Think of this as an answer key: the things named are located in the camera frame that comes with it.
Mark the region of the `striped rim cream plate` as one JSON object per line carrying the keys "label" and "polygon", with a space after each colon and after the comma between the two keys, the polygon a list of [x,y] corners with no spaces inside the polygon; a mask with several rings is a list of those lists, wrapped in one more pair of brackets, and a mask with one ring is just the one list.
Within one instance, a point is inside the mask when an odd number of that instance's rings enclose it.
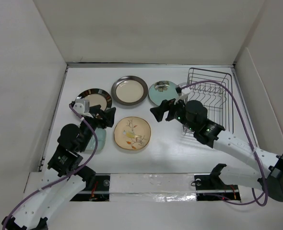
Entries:
{"label": "striped rim cream plate", "polygon": [[101,105],[103,111],[112,107],[112,97],[108,92],[99,88],[91,88],[80,93],[76,99],[85,99],[89,101],[90,107]]}

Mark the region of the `teal flower plate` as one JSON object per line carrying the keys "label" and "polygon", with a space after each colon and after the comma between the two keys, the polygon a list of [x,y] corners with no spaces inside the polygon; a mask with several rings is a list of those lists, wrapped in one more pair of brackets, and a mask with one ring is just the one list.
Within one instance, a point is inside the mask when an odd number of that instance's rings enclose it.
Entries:
{"label": "teal flower plate", "polygon": [[157,81],[149,89],[149,98],[155,105],[159,106],[163,100],[169,101],[178,97],[176,87],[177,85],[171,81]]}

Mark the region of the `pale green square plate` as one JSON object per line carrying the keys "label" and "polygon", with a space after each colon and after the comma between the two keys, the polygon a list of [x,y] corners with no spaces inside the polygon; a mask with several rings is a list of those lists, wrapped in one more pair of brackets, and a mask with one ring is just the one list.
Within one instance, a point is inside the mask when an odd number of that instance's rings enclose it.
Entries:
{"label": "pale green square plate", "polygon": [[[102,151],[102,149],[104,148],[105,143],[106,143],[106,130],[101,129],[101,128],[97,128],[95,130],[95,134],[96,134],[97,139],[98,139],[96,153],[100,153]],[[84,152],[87,152],[89,154],[91,152],[93,152],[93,150],[95,148],[95,144],[96,144],[95,138],[94,138],[94,136],[92,136]]]}

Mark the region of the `brown rim cream plate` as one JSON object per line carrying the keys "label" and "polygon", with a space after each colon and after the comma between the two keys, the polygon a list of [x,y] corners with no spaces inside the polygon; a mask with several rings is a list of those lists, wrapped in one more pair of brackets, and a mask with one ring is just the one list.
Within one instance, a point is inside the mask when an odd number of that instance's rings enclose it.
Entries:
{"label": "brown rim cream plate", "polygon": [[140,77],[124,76],[116,80],[111,87],[113,99],[122,105],[140,104],[148,95],[148,85]]}

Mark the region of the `cream bird branch plate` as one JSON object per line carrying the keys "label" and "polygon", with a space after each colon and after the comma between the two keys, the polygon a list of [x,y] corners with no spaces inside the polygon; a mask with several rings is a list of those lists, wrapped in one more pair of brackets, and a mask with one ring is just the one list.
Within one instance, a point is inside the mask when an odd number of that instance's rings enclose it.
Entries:
{"label": "cream bird branch plate", "polygon": [[141,150],[150,142],[151,127],[149,123],[136,116],[121,119],[114,129],[114,141],[125,150]]}

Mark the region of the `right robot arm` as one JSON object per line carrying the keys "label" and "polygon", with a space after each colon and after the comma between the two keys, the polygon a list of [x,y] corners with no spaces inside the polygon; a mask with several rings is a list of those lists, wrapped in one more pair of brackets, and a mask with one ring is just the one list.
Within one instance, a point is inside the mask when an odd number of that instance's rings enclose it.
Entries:
{"label": "right robot arm", "polygon": [[150,112],[157,122],[173,119],[193,132],[201,144],[224,152],[245,163],[250,169],[240,171],[225,163],[217,164],[210,173],[210,184],[214,188],[235,184],[259,189],[268,197],[283,202],[283,154],[267,152],[237,138],[207,117],[207,109],[201,102],[193,100],[164,100]]}

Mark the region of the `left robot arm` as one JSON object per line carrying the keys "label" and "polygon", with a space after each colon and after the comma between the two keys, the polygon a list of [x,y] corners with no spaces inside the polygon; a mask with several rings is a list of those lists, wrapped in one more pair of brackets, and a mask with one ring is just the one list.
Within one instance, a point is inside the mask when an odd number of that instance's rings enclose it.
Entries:
{"label": "left robot arm", "polygon": [[60,132],[58,146],[47,164],[40,188],[25,197],[2,221],[4,230],[47,230],[49,224],[80,191],[95,184],[95,171],[81,164],[91,138],[98,140],[96,128],[112,127],[116,108],[101,110],[100,105],[85,108],[72,102],[70,109],[80,125],[67,124]]}

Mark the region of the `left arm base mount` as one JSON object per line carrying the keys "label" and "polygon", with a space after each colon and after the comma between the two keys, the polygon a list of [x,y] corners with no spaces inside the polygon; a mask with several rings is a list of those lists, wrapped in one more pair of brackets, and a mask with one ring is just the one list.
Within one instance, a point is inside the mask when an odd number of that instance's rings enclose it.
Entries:
{"label": "left arm base mount", "polygon": [[105,202],[109,201],[110,174],[97,174],[91,187],[76,194],[71,202]]}

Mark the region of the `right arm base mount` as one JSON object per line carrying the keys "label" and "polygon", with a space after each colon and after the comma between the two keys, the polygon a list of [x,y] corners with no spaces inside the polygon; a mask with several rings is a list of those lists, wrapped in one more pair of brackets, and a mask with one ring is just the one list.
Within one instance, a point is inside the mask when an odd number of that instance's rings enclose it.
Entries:
{"label": "right arm base mount", "polygon": [[196,190],[197,201],[241,201],[238,186],[224,184],[219,177],[225,167],[220,163],[210,173],[194,175],[190,185]]}

